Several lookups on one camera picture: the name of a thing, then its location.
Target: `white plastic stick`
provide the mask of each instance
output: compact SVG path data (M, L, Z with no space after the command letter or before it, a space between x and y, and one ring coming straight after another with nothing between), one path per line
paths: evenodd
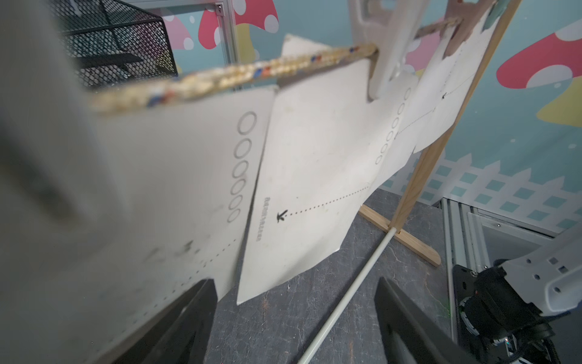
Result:
M305 351L305 354L303 354L303 356L301 357L301 359L299 359L299 362L297 364L308 364L311 361L311 359L315 355L315 352L317 351L317 349L320 348L321 344L324 342L325 338L331 331L331 328L333 327L333 325L335 325L336 321L338 321L339 316L342 314L343 310L346 308L347 304L350 302L352 297L354 297L354 294L356 294L356 291L358 290L358 288L360 288L360 285L362 284L370 270L372 270L372 267L380 257L380 254L382 254L384 249L386 249L386 246L388 245L388 243L390 242L395 233L396 228L392 228L388 231L386 237L384 237L380 245L378 245L378 247L374 251L374 254L372 254L368 262L365 264L364 268L362 268L362 271L360 272L360 274L358 274L358 276L354 280L354 283L352 283L350 288L347 290L342 300L339 301L338 306L335 308L335 310L333 310L331 316L325 322L320 332L317 333L317 336L315 337L315 339L313 339L313 341Z

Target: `clothesline rope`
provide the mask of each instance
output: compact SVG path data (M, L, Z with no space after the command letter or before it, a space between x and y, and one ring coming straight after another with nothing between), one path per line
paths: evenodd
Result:
M422 27L415 39L460 24L460 18L446 19ZM374 44L331 48L316 54L286 56L245 65L229 65L190 73L163 81L147 81L109 89L90 97L90 108L98 114L118 114L141 108L195 100L259 80L290 77L330 66L347 64L376 53Z

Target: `gray mat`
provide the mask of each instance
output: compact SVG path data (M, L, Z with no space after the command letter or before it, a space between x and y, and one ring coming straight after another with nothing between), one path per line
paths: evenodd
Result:
M391 218L399 199L376 190L366 205ZM417 203L404 229L443 264L435 268L392 239L311 363L386 363L374 307L380 277L396 281L450 335L442 210ZM205 362L296 363L384 236L356 216L341 249L309 271L240 306L231 290L218 303Z

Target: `teal background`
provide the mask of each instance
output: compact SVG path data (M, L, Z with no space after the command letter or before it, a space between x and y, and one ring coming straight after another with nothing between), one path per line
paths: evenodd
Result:
M352 43L346 1L274 0L274 4L279 17L278 32L272 34L250 26L253 46L260 59L278 57L287 33L331 46ZM384 0L384 4L390 6L391 0ZM447 160L457 161L471 154L473 167L484 168L501 161L501 174L513 176L531 168L531 182L543 184L564 176L565 191L582 190L582 129L545 122L535 116L562 94L571 80L561 82L559 87L548 84L513 90L501 86L496 78L497 69L516 53L582 18L581 5L580 0L522 1L446 146ZM446 0L431 1L423 24L443 17L445 8ZM198 42L201 8L169 9L187 27L194 41L194 49L174 52L182 70L190 72L223 65L221 46L206 50ZM190 15L196 19L194 24L189 21Z

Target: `wooden post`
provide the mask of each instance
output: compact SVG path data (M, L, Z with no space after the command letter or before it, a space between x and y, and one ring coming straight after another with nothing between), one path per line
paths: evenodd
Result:
M420 156L420 159L418 160L418 164L414 169L412 177L410 178L410 182L406 187L404 196L402 196L400 203L398 204L398 208L394 213L394 217L392 218L389 228L394 227L396 228L397 232L400 232L402 226L404 226L406 219L408 219L408 215L412 211L412 208L414 207L416 200L420 196L420 193L423 191L423 188L427 183L427 179L431 175L432 170L434 169L439 157L441 156L443 150L445 149L445 145L449 141L449 138L453 133L455 126L457 125L457 123L459 123L459 120L461 119L461 116L463 115L465 108L467 107L467 104L471 99L471 96L473 96L473 92L475 91L477 84L479 84L479 81L481 80L483 73L485 72L485 69L489 65L489 61L493 57L493 54L495 53L495 50L497 49L497 46L499 45L501 38L505 34L505 31L507 30L507 27L511 22L513 15L517 11L520 2L521 0L512 0L508 4L508 7L501 16L501 18L499 19L499 23L497 24L497 27L495 28L493 35L491 36L489 45L485 50L483 59L479 64L479 68L477 68L475 78L473 79L473 82L469 87L469 91L465 96L465 99L463 101L461 109L459 110L459 113L457 114L455 122L449 128L449 130L447 130L443 135L440 136L439 139L434 141L433 144L429 145L423 151L422 155Z

